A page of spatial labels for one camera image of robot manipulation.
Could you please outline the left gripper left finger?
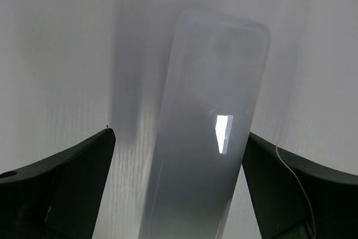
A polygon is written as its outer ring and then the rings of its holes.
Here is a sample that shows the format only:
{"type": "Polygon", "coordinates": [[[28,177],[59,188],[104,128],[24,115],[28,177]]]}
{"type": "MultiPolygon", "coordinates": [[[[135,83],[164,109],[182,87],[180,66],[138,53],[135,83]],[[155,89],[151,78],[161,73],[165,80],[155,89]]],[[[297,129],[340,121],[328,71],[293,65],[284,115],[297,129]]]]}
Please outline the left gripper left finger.
{"type": "Polygon", "coordinates": [[[1,174],[1,238],[92,238],[115,148],[106,128],[1,174]]]}

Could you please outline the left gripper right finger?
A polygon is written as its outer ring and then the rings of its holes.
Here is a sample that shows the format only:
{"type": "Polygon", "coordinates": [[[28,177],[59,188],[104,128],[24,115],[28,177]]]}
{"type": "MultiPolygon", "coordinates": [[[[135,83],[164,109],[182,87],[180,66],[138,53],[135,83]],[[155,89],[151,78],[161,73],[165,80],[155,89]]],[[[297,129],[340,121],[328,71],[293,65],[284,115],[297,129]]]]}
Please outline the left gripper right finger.
{"type": "Polygon", "coordinates": [[[242,162],[262,238],[357,238],[357,176],[251,133],[242,162]]]}

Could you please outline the white slim bottle black cap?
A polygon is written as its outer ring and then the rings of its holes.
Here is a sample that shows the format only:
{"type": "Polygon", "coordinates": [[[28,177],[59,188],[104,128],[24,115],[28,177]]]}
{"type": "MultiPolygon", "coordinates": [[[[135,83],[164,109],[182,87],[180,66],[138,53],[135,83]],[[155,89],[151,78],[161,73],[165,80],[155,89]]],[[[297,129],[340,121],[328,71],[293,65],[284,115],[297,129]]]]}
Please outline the white slim bottle black cap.
{"type": "Polygon", "coordinates": [[[169,58],[140,238],[221,238],[266,66],[258,22],[182,12],[169,58]]]}

